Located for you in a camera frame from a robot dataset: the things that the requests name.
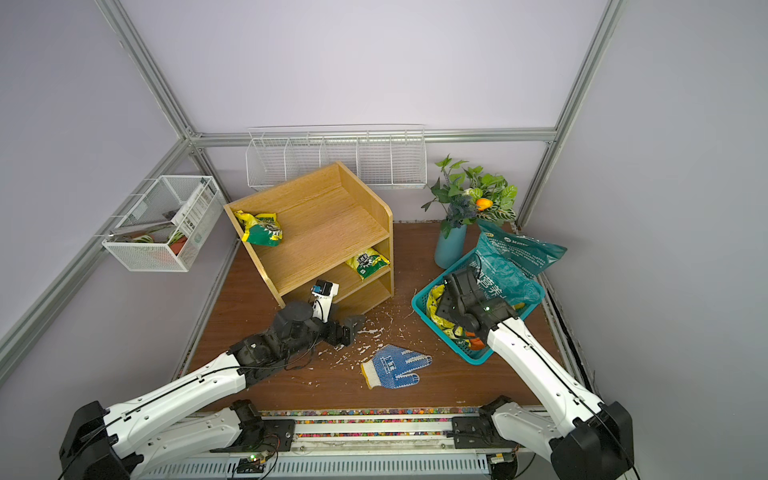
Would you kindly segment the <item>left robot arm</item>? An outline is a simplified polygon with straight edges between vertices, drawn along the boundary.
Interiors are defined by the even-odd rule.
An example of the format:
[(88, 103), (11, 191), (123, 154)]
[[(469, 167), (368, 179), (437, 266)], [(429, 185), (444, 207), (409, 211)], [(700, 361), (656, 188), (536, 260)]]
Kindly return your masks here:
[(351, 345), (365, 318), (331, 319), (332, 306), (290, 302), (272, 324), (199, 369), (135, 399), (73, 414), (59, 449), (63, 479), (136, 479), (161, 465), (206, 451), (282, 450), (290, 437), (270, 430), (253, 404), (238, 400), (211, 415), (193, 413), (289, 368), (320, 343)]

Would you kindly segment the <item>large green soil bag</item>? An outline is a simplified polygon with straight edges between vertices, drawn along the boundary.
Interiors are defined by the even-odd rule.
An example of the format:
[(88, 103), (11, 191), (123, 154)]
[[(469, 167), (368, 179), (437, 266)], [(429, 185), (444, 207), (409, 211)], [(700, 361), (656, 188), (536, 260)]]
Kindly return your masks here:
[(469, 268), (489, 298), (510, 305), (535, 305), (545, 296), (536, 276), (558, 262), (564, 246), (506, 232), (489, 221), (479, 221), (480, 235), (470, 255)]

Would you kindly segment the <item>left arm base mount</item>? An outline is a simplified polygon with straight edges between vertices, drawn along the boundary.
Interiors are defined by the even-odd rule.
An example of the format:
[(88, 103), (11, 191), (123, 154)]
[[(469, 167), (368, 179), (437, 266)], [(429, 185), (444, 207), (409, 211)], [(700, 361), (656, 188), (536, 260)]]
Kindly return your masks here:
[(278, 452), (291, 449), (296, 422), (290, 419), (264, 419), (250, 400), (237, 400), (227, 411), (237, 417), (240, 433), (227, 446), (213, 449), (212, 453), (255, 452), (261, 447), (272, 447)]

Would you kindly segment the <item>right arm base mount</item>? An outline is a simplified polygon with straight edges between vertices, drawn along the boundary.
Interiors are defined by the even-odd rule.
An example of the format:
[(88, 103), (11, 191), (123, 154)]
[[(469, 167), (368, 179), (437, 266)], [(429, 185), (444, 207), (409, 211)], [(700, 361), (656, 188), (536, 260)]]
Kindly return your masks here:
[(492, 421), (492, 415), (512, 400), (501, 395), (481, 406), (477, 416), (451, 419), (451, 431), (448, 437), (453, 440), (456, 449), (516, 448), (521, 444), (500, 435)]

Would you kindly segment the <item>small bag shelf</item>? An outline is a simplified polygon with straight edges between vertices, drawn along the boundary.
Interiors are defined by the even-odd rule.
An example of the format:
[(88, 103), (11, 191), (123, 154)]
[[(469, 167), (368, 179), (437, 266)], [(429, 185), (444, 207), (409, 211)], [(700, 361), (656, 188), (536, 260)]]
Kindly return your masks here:
[(368, 248), (350, 257), (345, 261), (345, 264), (353, 269), (362, 280), (365, 280), (388, 266), (390, 261), (376, 249)]

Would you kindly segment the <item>small yellow bag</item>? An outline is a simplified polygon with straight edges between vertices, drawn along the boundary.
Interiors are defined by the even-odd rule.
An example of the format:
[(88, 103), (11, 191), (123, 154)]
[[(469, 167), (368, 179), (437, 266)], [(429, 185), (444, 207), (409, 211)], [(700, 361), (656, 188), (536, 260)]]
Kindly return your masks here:
[(439, 284), (434, 286), (427, 296), (426, 310), (428, 318), (449, 338), (454, 339), (454, 324), (447, 321), (437, 314), (437, 309), (442, 295), (444, 293), (445, 285)]

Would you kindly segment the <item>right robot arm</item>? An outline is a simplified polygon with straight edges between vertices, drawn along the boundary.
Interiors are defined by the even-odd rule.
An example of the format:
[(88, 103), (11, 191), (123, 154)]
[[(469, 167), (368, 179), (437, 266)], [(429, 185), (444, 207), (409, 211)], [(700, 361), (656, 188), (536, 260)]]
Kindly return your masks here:
[(561, 479), (618, 479), (637, 471), (632, 417), (619, 402), (604, 402), (572, 377), (505, 299), (485, 294), (472, 270), (450, 273), (444, 284), (438, 315), (505, 360), (547, 412), (511, 400), (495, 404), (487, 417), (501, 438), (549, 461)]

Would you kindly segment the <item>yellow green bag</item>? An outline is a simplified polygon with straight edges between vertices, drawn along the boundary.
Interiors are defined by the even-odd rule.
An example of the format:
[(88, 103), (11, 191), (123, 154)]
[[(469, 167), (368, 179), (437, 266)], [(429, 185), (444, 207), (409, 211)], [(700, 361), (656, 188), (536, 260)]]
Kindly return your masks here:
[(243, 230), (243, 243), (276, 247), (282, 242), (283, 230), (276, 213), (252, 214), (237, 210), (234, 215)]

